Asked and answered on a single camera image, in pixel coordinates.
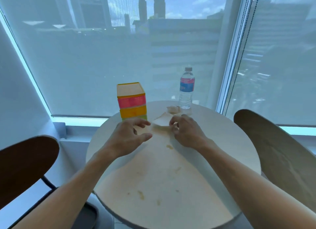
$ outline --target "round table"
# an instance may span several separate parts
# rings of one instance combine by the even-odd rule
[[[148,120],[153,121],[171,105],[177,102],[148,102]],[[261,173],[255,147],[235,123],[195,104],[191,117],[220,148]],[[117,113],[97,130],[86,161],[103,146],[119,122]],[[136,130],[138,134],[149,131],[153,137],[130,155],[115,160],[94,189],[113,216],[132,228],[210,229],[240,213],[207,161],[195,150],[181,146],[168,128],[151,125]]]

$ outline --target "plastic bottle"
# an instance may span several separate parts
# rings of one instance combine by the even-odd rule
[[[191,108],[194,83],[195,77],[192,73],[192,67],[186,67],[185,72],[180,79],[179,106],[182,109]]]

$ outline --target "person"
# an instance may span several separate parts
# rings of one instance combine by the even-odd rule
[[[133,152],[152,137],[137,135],[134,126],[150,122],[128,119],[117,125],[86,166],[23,218],[14,229],[69,229],[103,172],[117,158]],[[174,116],[170,129],[176,140],[198,151],[226,186],[254,229],[316,228],[316,214],[270,181],[221,150],[189,116]]]

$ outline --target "red and blue label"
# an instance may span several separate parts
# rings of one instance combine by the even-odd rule
[[[193,92],[194,90],[194,78],[181,78],[180,79],[180,91],[182,92]]]

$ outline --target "chair backrest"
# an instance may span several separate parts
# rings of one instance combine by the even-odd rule
[[[254,144],[267,178],[316,212],[316,157],[293,137],[250,110],[239,110],[234,122]]]
[[[0,150],[0,210],[41,179],[57,159],[54,138],[38,136]]]

